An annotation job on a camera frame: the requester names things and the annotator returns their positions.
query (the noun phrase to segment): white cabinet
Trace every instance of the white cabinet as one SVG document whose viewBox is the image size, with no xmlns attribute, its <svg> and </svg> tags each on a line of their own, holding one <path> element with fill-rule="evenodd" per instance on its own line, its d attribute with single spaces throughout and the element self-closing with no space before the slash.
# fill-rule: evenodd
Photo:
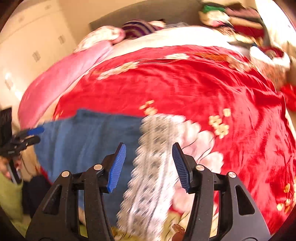
<svg viewBox="0 0 296 241">
<path fill-rule="evenodd" d="M 0 106 L 13 106 L 13 121 L 17 125 L 20 93 L 75 47 L 57 0 L 36 4 L 9 19 L 0 33 Z M 17 96 L 7 87 L 7 74 Z"/>
</svg>

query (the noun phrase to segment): pink blanket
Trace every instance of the pink blanket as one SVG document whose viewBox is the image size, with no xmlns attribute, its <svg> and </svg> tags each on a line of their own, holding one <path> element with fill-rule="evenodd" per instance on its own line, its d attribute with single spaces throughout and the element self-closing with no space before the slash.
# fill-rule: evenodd
<svg viewBox="0 0 296 241">
<path fill-rule="evenodd" d="M 38 76 L 25 91 L 18 109 L 21 129 L 34 127 L 47 108 L 83 73 L 112 50 L 109 41 L 72 53 Z"/>
</svg>

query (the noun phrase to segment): red clothing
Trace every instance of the red clothing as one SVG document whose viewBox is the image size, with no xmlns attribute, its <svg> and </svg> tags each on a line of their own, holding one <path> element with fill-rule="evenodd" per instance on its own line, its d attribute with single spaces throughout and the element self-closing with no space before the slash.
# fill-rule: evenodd
<svg viewBox="0 0 296 241">
<path fill-rule="evenodd" d="M 159 60 L 176 53 L 186 59 Z M 55 116 L 70 117 L 81 108 L 145 116 L 139 107 L 154 100 L 150 106 L 158 113 L 183 115 L 213 131 L 209 116 L 222 116 L 229 108 L 231 116 L 223 119 L 229 134 L 216 138 L 213 151 L 223 154 L 222 174 L 238 174 L 274 233 L 292 210 L 295 192 L 295 140 L 285 118 L 285 100 L 257 70 L 231 69 L 227 55 L 247 61 L 231 50 L 193 45 L 145 48 L 107 60 L 60 99 Z M 131 61 L 139 63 L 101 78 Z M 288 183 L 291 188 L 284 192 Z M 277 205 L 287 199 L 289 210 L 278 211 Z"/>
</svg>

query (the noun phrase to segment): black clamp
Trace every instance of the black clamp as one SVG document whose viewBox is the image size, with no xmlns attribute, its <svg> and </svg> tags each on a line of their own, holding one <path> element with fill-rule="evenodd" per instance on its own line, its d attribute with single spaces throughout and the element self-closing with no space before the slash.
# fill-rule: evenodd
<svg viewBox="0 0 296 241">
<path fill-rule="evenodd" d="M 103 193 L 116 187 L 126 157 L 120 143 L 114 154 L 86 172 L 64 171 L 54 182 L 38 207 L 26 233 L 28 241 L 114 241 L 104 209 Z M 84 190 L 88 238 L 80 235 L 78 190 Z"/>
<path fill-rule="evenodd" d="M 268 227 L 250 193 L 234 172 L 212 173 L 185 155 L 178 143 L 173 145 L 173 159 L 182 187 L 195 193 L 183 241 L 267 241 Z M 217 235 L 210 238 L 214 191 L 219 191 Z"/>
</svg>

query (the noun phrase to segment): purple striped cloth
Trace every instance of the purple striped cloth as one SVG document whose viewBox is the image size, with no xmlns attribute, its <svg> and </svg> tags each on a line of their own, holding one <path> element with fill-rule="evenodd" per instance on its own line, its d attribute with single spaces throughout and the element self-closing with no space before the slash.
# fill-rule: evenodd
<svg viewBox="0 0 296 241">
<path fill-rule="evenodd" d="M 134 19 L 126 22 L 122 29 L 126 33 L 126 39 L 134 39 L 154 33 L 161 28 L 153 26 L 146 21 Z"/>
</svg>

